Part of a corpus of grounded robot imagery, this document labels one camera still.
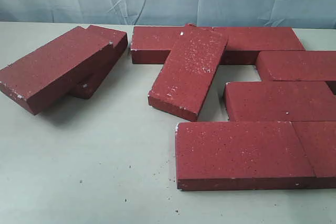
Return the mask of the red brick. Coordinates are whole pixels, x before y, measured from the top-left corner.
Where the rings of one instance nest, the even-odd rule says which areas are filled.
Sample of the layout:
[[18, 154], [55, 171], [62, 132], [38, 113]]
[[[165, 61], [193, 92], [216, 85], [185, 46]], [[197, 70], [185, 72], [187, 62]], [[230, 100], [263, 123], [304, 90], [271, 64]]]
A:
[[185, 122], [175, 131], [183, 191], [305, 188], [315, 173], [290, 122]]
[[36, 115], [92, 73], [109, 45], [77, 26], [1, 69], [1, 91]]
[[293, 122], [314, 172], [309, 188], [335, 188], [335, 122]]
[[135, 26], [131, 41], [133, 64], [162, 65], [186, 31], [179, 26]]
[[148, 92], [148, 104], [197, 121], [227, 43], [226, 34], [185, 26]]
[[93, 96], [128, 47], [128, 36], [124, 31], [97, 25], [90, 25], [87, 30], [106, 39], [110, 45], [101, 53], [102, 61], [93, 72], [69, 91], [71, 96], [80, 99], [90, 99]]
[[253, 65], [261, 51], [305, 50], [291, 27], [214, 27], [228, 36], [221, 65]]

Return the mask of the red brick under stack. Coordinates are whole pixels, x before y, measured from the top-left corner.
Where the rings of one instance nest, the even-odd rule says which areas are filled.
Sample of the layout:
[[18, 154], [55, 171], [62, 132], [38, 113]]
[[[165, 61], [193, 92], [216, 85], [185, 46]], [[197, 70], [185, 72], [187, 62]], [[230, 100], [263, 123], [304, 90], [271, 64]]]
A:
[[93, 96], [128, 47], [128, 36], [124, 31], [97, 25], [90, 25], [87, 30], [106, 39], [110, 45], [101, 53], [102, 61], [93, 72], [69, 91], [71, 96], [80, 99], [90, 99]]

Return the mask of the red brick third row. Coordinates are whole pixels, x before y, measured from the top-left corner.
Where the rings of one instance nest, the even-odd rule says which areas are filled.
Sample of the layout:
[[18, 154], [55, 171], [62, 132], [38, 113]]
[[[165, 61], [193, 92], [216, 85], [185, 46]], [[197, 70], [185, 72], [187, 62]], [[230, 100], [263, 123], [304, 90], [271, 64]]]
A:
[[335, 121], [335, 96], [323, 81], [229, 82], [224, 101], [231, 121]]

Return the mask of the red brick second row right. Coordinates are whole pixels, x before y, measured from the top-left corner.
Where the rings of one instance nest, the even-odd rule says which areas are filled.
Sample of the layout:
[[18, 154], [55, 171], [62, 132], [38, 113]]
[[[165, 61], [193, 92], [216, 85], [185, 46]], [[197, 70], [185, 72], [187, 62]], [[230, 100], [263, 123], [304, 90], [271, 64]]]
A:
[[324, 81], [335, 93], [335, 51], [261, 51], [262, 81]]

